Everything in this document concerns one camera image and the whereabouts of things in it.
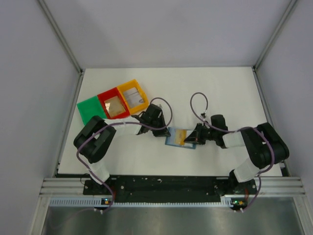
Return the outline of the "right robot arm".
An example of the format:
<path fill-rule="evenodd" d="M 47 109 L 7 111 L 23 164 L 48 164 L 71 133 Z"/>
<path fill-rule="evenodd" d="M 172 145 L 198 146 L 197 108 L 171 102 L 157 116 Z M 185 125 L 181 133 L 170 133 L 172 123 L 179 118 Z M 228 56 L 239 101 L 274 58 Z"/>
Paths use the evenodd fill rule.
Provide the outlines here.
<path fill-rule="evenodd" d="M 232 193 L 241 193 L 254 177 L 274 164 L 284 161 L 290 151 L 268 122 L 257 127 L 244 127 L 231 132 L 226 126 L 223 115 L 211 117 L 211 124 L 205 121 L 198 123 L 185 139 L 185 143 L 204 145 L 206 141 L 214 141 L 222 149 L 245 147 L 248 158 L 237 168 L 231 170 L 228 177 L 228 188 Z"/>

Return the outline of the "blue leather card holder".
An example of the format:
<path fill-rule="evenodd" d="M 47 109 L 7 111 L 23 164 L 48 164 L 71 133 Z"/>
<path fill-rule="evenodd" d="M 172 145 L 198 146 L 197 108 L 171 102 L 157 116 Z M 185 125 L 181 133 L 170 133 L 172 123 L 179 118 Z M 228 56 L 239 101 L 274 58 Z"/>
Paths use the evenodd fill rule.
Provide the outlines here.
<path fill-rule="evenodd" d="M 170 136 L 166 137 L 165 145 L 187 149 L 196 149 L 195 144 L 184 142 L 184 140 L 192 133 L 192 130 L 177 129 L 173 127 L 170 127 L 168 130 L 170 132 Z"/>

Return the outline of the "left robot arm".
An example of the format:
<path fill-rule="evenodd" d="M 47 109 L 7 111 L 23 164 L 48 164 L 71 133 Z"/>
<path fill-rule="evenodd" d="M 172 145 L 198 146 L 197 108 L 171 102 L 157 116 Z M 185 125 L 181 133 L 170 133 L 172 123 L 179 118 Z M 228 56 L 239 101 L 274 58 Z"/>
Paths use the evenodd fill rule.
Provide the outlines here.
<path fill-rule="evenodd" d="M 77 159 L 87 168 L 95 181 L 94 188 L 100 194 L 110 191 L 110 173 L 103 158 L 114 138 L 138 136 L 152 131 L 154 137 L 169 137 L 161 107 L 150 104 L 139 115 L 120 119 L 103 119 L 93 116 L 74 139 Z"/>

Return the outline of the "gold credit card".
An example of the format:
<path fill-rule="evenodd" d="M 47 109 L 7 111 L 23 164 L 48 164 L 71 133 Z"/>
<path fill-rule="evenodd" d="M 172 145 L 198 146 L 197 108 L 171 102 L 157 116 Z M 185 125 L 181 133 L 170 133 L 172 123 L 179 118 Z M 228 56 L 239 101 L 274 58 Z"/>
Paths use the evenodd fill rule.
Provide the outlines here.
<path fill-rule="evenodd" d="M 187 130 L 176 129 L 174 143 L 180 146 L 184 146 L 185 145 L 184 140 L 186 139 L 186 136 L 187 136 Z"/>

